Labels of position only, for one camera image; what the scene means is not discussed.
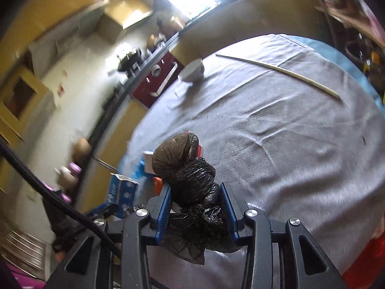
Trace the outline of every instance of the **blue box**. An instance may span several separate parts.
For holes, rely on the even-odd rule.
[[[124,211],[134,205],[134,198],[138,182],[132,178],[111,174],[106,203],[116,203],[119,206],[115,216],[123,219]]]

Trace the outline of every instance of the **gray tablecloth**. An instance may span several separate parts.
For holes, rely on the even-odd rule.
[[[137,126],[129,175],[144,150],[184,131],[239,196],[271,219],[298,217],[342,273],[369,241],[385,210],[385,120],[339,66],[284,35],[238,42],[219,53],[279,65],[341,95],[293,77],[211,55],[205,79],[176,82]],[[205,266],[149,249],[151,275],[171,288],[238,288],[245,249],[206,251]]]

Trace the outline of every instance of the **round metal bolt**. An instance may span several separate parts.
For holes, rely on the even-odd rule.
[[[138,216],[146,216],[148,214],[148,210],[145,210],[144,208],[141,208],[140,210],[136,211],[136,215]]]
[[[299,226],[301,221],[298,218],[293,217],[289,220],[289,223],[293,226]]]
[[[246,215],[249,217],[255,217],[258,215],[258,212],[256,210],[247,210]]]
[[[97,226],[103,226],[104,223],[105,223],[105,220],[102,219],[102,218],[97,218],[94,220],[94,223],[97,225]]]

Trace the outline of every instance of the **wooden stick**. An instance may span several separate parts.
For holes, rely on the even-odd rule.
[[[240,57],[231,57],[229,55],[223,55],[223,54],[218,54],[216,53],[216,56],[217,57],[225,57],[225,58],[228,58],[228,59],[236,59],[238,61],[243,61],[243,62],[247,62],[247,63],[251,63],[251,64],[255,64],[255,65],[261,65],[263,67],[266,67],[266,68],[271,68],[271,69],[274,69],[278,72],[281,72],[281,73],[284,73],[284,74],[287,74],[287,75],[290,75],[290,76],[293,76],[295,78],[298,78],[304,82],[307,82],[308,84],[311,84],[325,92],[327,92],[328,94],[330,94],[331,96],[337,98],[337,99],[340,99],[341,96],[335,92],[334,90],[324,86],[323,84],[320,84],[319,82],[316,82],[314,80],[311,80],[310,78],[307,78],[305,76],[302,76],[302,75],[299,75],[297,73],[294,73],[294,72],[291,72],[287,69],[284,69],[282,67],[278,67],[278,66],[275,66],[275,65],[271,65],[271,64],[267,64],[267,63],[263,63],[263,62],[260,62],[260,61],[256,61],[254,59],[243,59],[243,58],[240,58]]]

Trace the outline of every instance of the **cabinet door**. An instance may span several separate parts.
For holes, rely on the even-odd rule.
[[[184,67],[169,52],[157,64],[160,66],[160,74],[155,76],[149,73],[132,92],[132,96],[142,102],[147,108],[150,108],[159,96],[171,86]]]
[[[21,139],[8,127],[8,125],[0,119],[0,138],[5,140],[9,147],[15,148]],[[0,156],[0,189],[5,193],[8,192],[8,178],[13,171],[13,167]]]
[[[29,69],[18,67],[0,91],[1,119],[22,135],[29,117],[47,90]]]

